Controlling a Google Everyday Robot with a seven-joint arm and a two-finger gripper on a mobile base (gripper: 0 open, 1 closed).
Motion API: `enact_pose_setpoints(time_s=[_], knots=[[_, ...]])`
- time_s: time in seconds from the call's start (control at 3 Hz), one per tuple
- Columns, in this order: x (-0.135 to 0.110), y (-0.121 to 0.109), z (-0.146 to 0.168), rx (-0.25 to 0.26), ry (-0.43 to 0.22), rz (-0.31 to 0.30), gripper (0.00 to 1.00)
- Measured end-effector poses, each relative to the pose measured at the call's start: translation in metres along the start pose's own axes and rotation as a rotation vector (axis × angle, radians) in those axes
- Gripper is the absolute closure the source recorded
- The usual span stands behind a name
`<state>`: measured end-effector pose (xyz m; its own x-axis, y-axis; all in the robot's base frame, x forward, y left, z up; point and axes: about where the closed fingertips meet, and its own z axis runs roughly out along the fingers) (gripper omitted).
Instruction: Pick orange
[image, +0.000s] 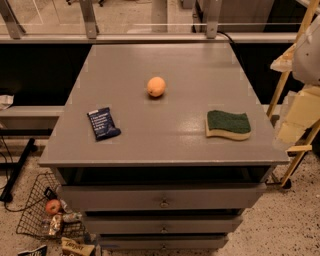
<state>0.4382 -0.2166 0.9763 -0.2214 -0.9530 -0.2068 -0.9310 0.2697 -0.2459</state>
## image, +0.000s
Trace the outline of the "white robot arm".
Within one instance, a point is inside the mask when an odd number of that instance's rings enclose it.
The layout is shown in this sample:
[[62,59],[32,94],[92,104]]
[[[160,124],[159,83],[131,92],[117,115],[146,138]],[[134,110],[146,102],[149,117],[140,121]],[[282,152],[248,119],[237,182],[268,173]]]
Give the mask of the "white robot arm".
[[320,85],[320,15],[296,44],[292,73],[296,80],[305,84]]

